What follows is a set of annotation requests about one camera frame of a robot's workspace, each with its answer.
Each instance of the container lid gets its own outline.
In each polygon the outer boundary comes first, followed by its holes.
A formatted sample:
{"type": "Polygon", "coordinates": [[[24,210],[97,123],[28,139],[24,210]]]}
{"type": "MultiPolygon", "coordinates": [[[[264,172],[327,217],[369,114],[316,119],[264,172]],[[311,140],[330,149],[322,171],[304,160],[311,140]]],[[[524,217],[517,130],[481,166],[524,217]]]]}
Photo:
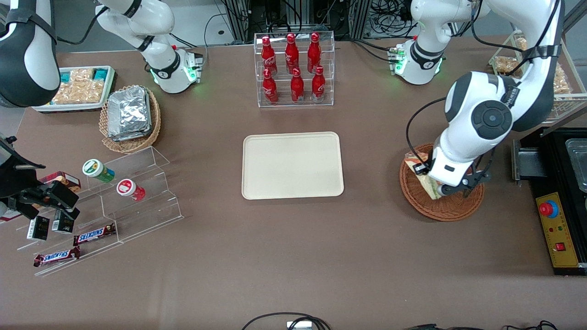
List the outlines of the container lid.
{"type": "Polygon", "coordinates": [[[116,191],[122,196],[130,196],[134,194],[135,190],[137,190],[137,185],[130,179],[124,179],[116,186],[116,191]]]}
{"type": "Polygon", "coordinates": [[[98,159],[90,159],[82,167],[83,174],[89,177],[97,177],[103,170],[104,164],[98,159]]]}
{"type": "Polygon", "coordinates": [[[565,142],[579,189],[587,193],[587,139],[569,139],[565,142]]]}

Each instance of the small black box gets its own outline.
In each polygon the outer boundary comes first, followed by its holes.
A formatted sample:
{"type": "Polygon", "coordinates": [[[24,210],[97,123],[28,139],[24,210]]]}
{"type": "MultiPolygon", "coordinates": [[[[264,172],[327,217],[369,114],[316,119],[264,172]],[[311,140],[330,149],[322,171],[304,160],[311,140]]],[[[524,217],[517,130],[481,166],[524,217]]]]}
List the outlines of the small black box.
{"type": "Polygon", "coordinates": [[[57,210],[51,230],[57,233],[71,234],[73,233],[73,220],[66,216],[63,211],[57,210]]]}
{"type": "Polygon", "coordinates": [[[36,216],[31,220],[26,238],[33,241],[46,241],[49,234],[49,219],[36,216]]]}

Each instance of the red bottle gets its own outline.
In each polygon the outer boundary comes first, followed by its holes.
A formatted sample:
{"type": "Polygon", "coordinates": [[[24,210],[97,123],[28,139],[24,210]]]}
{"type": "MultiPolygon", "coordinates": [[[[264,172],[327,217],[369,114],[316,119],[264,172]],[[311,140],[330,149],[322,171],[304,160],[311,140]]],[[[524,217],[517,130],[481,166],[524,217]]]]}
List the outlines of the red bottle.
{"type": "Polygon", "coordinates": [[[316,72],[316,67],[320,65],[320,56],[322,55],[322,50],[320,49],[319,43],[320,35],[316,32],[313,32],[310,40],[312,42],[308,48],[308,72],[314,73],[316,72]]]}
{"type": "Polygon", "coordinates": [[[299,67],[299,50],[295,44],[295,35],[288,33],[288,45],[285,47],[285,63],[288,66],[288,72],[293,75],[294,69],[299,67]]]}
{"type": "Polygon", "coordinates": [[[316,67],[316,75],[312,78],[312,100],[316,103],[324,101],[324,68],[319,65],[316,67]]]}
{"type": "Polygon", "coordinates": [[[293,69],[293,77],[292,77],[292,101],[299,105],[303,103],[303,80],[302,80],[302,71],[299,68],[293,69]]]}
{"type": "Polygon", "coordinates": [[[271,103],[271,105],[276,105],[279,97],[277,96],[277,85],[275,84],[275,80],[271,78],[271,71],[269,69],[263,70],[263,76],[265,79],[263,80],[263,91],[265,92],[265,98],[271,103]]]}
{"type": "Polygon", "coordinates": [[[265,69],[269,69],[272,75],[277,74],[277,61],[275,60],[275,51],[271,47],[271,40],[269,36],[261,38],[263,40],[263,50],[261,51],[261,57],[263,58],[263,65],[265,69]]]}

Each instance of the table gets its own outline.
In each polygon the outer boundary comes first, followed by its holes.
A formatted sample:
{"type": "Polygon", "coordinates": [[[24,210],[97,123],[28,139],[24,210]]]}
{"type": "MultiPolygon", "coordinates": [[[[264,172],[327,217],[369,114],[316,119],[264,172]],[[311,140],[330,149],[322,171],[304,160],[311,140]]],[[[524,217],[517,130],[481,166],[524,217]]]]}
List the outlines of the table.
{"type": "MultiPolygon", "coordinates": [[[[3,224],[0,328],[224,330],[276,311],[307,312],[337,330],[431,322],[489,330],[541,319],[584,328],[587,282],[552,276],[534,199],[510,180],[508,142],[467,220],[429,220],[399,186],[407,119],[462,74],[484,69],[494,49],[455,38],[438,76],[410,86],[356,45],[337,47],[335,105],[305,110],[257,108],[248,46],[211,48],[203,83],[179,95],[155,86],[138,52],[60,54],[61,66],[111,65],[117,87],[138,83],[156,94],[163,128],[155,147],[171,161],[168,182],[185,219],[46,278],[33,277],[32,260],[15,251],[14,229],[26,220],[3,224]],[[341,196],[242,197],[245,137],[321,131],[340,136],[341,196]]],[[[40,176],[81,177],[85,160],[120,156],[102,146],[98,117],[28,109],[16,146],[47,165],[40,176]]],[[[433,141],[446,125],[440,106],[426,110],[413,143],[433,141]]],[[[283,329],[286,320],[252,329],[283,329]]]]}

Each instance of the clear acrylic display stand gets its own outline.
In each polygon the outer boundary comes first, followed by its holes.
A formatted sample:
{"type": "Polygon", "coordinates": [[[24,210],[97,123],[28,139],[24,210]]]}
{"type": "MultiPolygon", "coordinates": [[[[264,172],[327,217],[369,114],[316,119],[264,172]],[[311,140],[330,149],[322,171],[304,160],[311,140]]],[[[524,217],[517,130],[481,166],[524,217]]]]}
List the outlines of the clear acrylic display stand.
{"type": "Polygon", "coordinates": [[[295,104],[291,98],[291,79],[285,64],[285,47],[287,45],[288,32],[278,33],[256,33],[253,47],[255,49],[255,75],[257,76],[257,102],[259,107],[284,107],[284,106],[331,106],[334,105],[334,31],[320,31],[320,48],[322,56],[320,64],[324,67],[324,78],[326,85],[324,86],[324,101],[322,103],[315,103],[312,101],[312,78],[313,73],[308,72],[308,47],[310,45],[310,34],[312,32],[297,33],[296,44],[299,50],[299,68],[302,72],[304,96],[302,104],[295,104]],[[277,75],[273,77],[277,84],[277,93],[279,101],[272,105],[265,98],[263,91],[263,58],[261,51],[263,44],[261,38],[263,36],[271,38],[271,46],[275,51],[275,59],[277,61],[277,75]]]}
{"type": "MultiPolygon", "coordinates": [[[[31,268],[36,271],[35,275],[52,274],[183,219],[177,197],[169,191],[165,172],[161,169],[161,166],[166,164],[169,164],[169,161],[153,147],[105,163],[106,167],[114,171],[114,180],[102,183],[87,177],[88,190],[78,194],[80,199],[76,207],[80,210],[80,215],[75,221],[73,234],[49,230],[46,241],[36,242],[26,239],[28,225],[18,228],[17,235],[22,237],[23,241],[22,247],[18,250],[31,259],[31,268]],[[130,197],[119,195],[116,184],[122,179],[132,179],[138,186],[143,187],[146,192],[145,198],[135,202],[130,197]],[[32,266],[38,254],[71,249],[74,235],[87,233],[111,223],[116,224],[116,234],[81,244],[79,247],[82,253],[78,260],[68,260],[39,268],[32,266]]],[[[44,208],[39,215],[53,221],[55,211],[44,208]]]]}

